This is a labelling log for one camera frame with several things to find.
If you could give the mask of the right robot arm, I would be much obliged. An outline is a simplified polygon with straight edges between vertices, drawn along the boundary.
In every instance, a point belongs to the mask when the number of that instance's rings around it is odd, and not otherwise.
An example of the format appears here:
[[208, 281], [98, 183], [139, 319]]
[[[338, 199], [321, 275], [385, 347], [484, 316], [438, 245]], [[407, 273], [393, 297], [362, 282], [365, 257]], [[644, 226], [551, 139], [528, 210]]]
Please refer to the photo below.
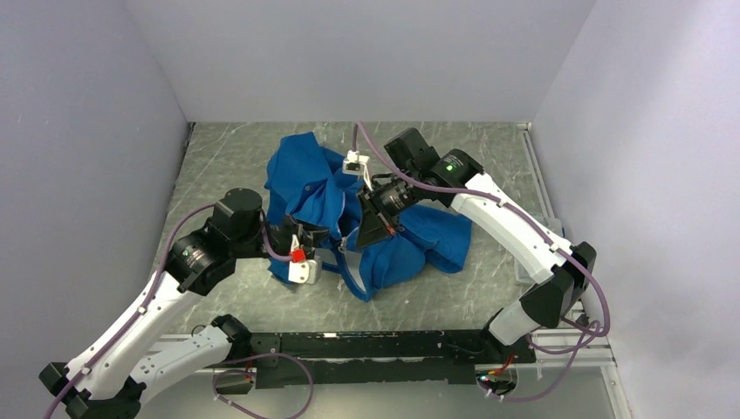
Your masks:
[[364, 174], [365, 184], [357, 193], [362, 208], [357, 247], [391, 237], [400, 229], [403, 211], [423, 200], [437, 201], [481, 227], [533, 281], [487, 323], [480, 341], [484, 357], [504, 361], [526, 335], [558, 326], [593, 282], [595, 249], [587, 242], [572, 244], [546, 228], [461, 149], [439, 155], [416, 128], [402, 131], [384, 149], [380, 159], [389, 173]]

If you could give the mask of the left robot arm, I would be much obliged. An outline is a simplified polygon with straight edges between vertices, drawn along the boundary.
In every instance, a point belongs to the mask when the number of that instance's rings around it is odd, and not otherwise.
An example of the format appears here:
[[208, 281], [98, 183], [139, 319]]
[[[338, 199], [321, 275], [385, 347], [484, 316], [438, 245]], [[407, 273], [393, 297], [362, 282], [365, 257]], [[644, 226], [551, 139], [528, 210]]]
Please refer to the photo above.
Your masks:
[[300, 284], [321, 270], [315, 251], [329, 231], [285, 216], [270, 224], [262, 197], [232, 189], [209, 205], [205, 224], [186, 236], [172, 232], [168, 253], [136, 300], [87, 349], [67, 362], [52, 362], [39, 375], [71, 418], [133, 418], [162, 390], [195, 371], [228, 365], [248, 374], [251, 361], [279, 359], [234, 316], [215, 317], [201, 332], [169, 349], [153, 344], [179, 315], [231, 276], [240, 259], [285, 261]]

